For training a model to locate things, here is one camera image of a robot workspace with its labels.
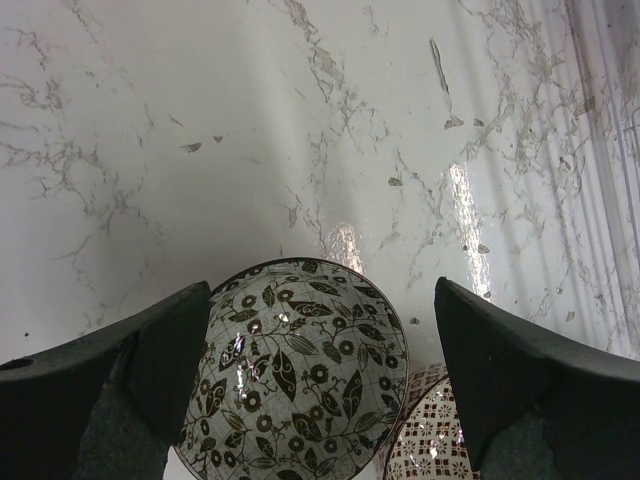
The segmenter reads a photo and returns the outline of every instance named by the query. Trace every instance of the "white marble countertop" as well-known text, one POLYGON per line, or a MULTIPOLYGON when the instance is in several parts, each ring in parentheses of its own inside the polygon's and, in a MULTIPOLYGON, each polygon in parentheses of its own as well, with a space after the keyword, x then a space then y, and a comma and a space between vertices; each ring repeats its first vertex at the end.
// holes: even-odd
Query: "white marble countertop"
POLYGON ((574 3, 5 2, 0 363, 289 256, 377 284, 414 368, 441 356, 440 276, 638 357, 609 94, 574 3))

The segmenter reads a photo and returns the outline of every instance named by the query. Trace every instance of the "dark rim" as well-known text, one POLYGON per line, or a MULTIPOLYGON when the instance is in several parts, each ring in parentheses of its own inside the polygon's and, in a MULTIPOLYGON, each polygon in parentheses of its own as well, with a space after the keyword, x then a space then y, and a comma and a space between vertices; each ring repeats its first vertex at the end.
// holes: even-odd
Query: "dark rim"
MULTIPOLYGON (((357 276, 358 278, 360 278, 360 280, 362 280, 363 282, 368 283, 369 285, 371 285, 373 288, 375 288, 378 293, 380 293, 380 295, 382 296, 382 299, 387 302, 387 305, 389 306, 389 308, 391 308, 391 311, 393 312, 393 314, 396 316, 396 318, 398 319, 398 324, 400 325, 400 332, 402 333, 402 344, 404 346, 404 353, 406 355, 406 360, 405 360, 405 367, 404 367, 404 392, 402 395, 402 403, 407 401, 407 392, 409 390, 409 346, 407 345, 407 336, 404 332, 404 326, 402 325, 402 321, 400 321, 400 317, 398 316, 398 312, 396 312, 396 309, 394 308, 393 304, 389 301, 389 299, 387 298, 387 296, 382 292, 382 290, 380 290, 371 280, 369 280, 368 278, 366 278, 364 275, 356 272, 355 270, 346 267, 344 265, 342 265, 341 263, 338 262, 333 262, 331 260, 324 260, 322 258, 314 258, 314 257, 288 257, 288 258, 279 258, 277 260, 269 260, 267 262, 263 262, 263 263, 259 263, 257 265, 253 265, 249 268, 245 268, 244 270, 242 270, 239 273, 236 273, 235 275, 233 275, 232 277, 228 278, 227 280, 225 280, 224 282, 222 282, 220 285, 218 285, 216 288, 211 290, 211 296, 214 296, 216 293, 218 293, 220 290, 222 290, 224 287, 226 287, 229 283, 233 282, 234 280, 237 280, 238 278, 244 277, 245 275, 247 275, 247 273, 249 273, 251 270, 255 270, 256 268, 265 268, 265 267, 269 267, 271 265, 276 265, 278 263, 291 263, 291 262, 317 262, 317 263, 324 263, 326 265, 333 265, 339 268, 342 268, 344 270, 347 270, 348 272, 352 273, 353 275, 357 276)), ((422 399, 431 391, 431 389, 429 389, 427 392, 425 392, 425 394, 420 397, 420 400, 418 401, 418 404, 422 401, 422 399)), ((393 429, 396 427, 396 425, 401 421, 402 419, 400 418, 400 412, 398 412, 398 416, 396 416, 395 421, 393 422, 393 424, 391 425, 391 428, 389 429, 389 433, 391 434, 391 432, 393 432, 393 429)), ((387 438, 384 439, 384 441, 382 442, 382 444, 378 447, 377 450, 375 450, 373 452, 373 454, 369 457, 369 459, 361 466, 359 467, 359 469, 356 469, 356 472, 350 476, 348 479, 345 480, 353 480, 353 478, 355 478, 356 476, 358 476, 358 474, 360 472, 362 472, 362 470, 364 470, 364 468, 369 465, 369 463, 371 462, 371 460, 374 459, 374 457, 378 454, 378 452, 380 452, 380 450, 382 450, 386 445, 387 442, 389 441, 389 438, 391 437, 391 435, 387 435, 387 438)), ((192 468, 191 465, 189 465, 189 463, 186 461, 186 459, 182 456, 182 453, 180 452, 180 450, 178 449, 178 447, 176 445, 172 445, 173 450, 176 452, 176 454, 178 455, 178 458, 180 459, 180 461, 182 462, 182 465, 184 465, 187 470, 191 473, 191 475, 193 475, 195 478, 199 478, 201 480, 209 480, 207 478, 202 478, 198 473, 196 473, 192 468)), ((387 478, 387 470, 386 470, 386 466, 387 466, 387 462, 388 462, 388 458, 385 459, 385 470, 384 470, 384 478, 383 480, 386 480, 387 478)))
MULTIPOLYGON (((398 421, 398 420, 402 420, 402 422, 404 423, 405 419, 406 419, 406 418, 409 418, 411 415, 413 415, 413 412, 415 412, 415 411, 418 409, 418 407, 420 406, 420 404, 422 403, 422 401, 426 398, 426 396, 427 396, 427 395, 429 395, 429 394, 432 392, 432 390, 433 390, 434 388, 436 388, 436 386, 437 386, 437 385, 439 385, 439 384, 440 384, 440 382, 442 382, 442 381, 443 381, 444 379, 446 379, 446 378, 449 378, 449 374, 447 374, 447 375, 443 376, 442 378, 439 378, 438 380, 436 380, 436 383, 434 383, 433 385, 431 385, 431 387, 429 387, 429 388, 427 389, 427 391, 426 391, 426 392, 424 392, 424 393, 420 396, 420 399, 416 402, 415 406, 411 409, 411 411, 407 412, 407 413, 404 415, 404 418, 403 418, 403 419, 397 418, 397 419, 396 419, 396 421, 398 421)), ((398 439, 398 437, 399 437, 401 434, 402 434, 402 432, 401 432, 401 431, 398 431, 398 435, 396 435, 396 437, 393 439, 393 443, 396 443, 396 440, 398 439)), ((392 453, 393 453, 393 447, 391 447, 391 448, 389 449, 389 453, 387 453, 387 455, 385 456, 385 459, 384 459, 384 467, 383 467, 383 469, 382 469, 382 480, 388 480, 388 478, 389 478, 389 477, 388 477, 388 474, 387 474, 387 471, 388 471, 388 467, 389 467, 389 460, 390 460, 390 457, 391 457, 391 454, 392 454, 392 453)))

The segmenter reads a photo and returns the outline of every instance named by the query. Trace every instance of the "patterned bowl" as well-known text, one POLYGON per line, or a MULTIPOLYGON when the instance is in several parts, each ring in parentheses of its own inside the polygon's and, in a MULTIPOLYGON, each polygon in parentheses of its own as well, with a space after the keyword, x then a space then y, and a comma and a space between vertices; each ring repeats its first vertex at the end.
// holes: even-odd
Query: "patterned bowl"
POLYGON ((402 414, 395 442, 378 453, 378 479, 480 480, 480 472, 471 470, 449 377, 433 381, 446 369, 432 366, 427 372, 428 382, 415 382, 415 374, 411 378, 410 391, 418 387, 423 395, 408 415, 402 414))
POLYGON ((279 260, 229 279, 206 341, 176 447, 202 480, 352 478, 404 401, 398 317, 338 264, 279 260))

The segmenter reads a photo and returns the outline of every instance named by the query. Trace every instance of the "round floral plate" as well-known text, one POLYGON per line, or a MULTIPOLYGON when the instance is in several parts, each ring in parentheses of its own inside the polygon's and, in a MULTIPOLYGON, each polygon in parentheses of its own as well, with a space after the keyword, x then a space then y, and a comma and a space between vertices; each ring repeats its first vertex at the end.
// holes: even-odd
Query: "round floral plate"
POLYGON ((378 478, 383 480, 480 480, 480 472, 471 470, 448 377, 422 397, 400 424, 389 449, 383 468, 376 458, 378 478))
POLYGON ((389 436, 404 333, 367 279, 316 259, 248 269, 213 292, 176 447, 197 478, 345 480, 389 436))

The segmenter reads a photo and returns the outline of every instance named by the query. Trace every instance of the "black object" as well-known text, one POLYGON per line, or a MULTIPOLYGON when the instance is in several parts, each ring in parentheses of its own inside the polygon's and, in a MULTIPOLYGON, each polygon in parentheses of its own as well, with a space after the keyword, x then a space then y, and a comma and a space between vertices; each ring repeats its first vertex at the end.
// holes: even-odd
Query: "black object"
POLYGON ((160 479, 202 356, 210 289, 0 366, 0 478, 160 479))
POLYGON ((529 478, 515 469, 534 460, 553 465, 532 468, 547 472, 532 478, 640 478, 639 362, 557 335, 445 278, 435 308, 471 466, 485 480, 529 478))

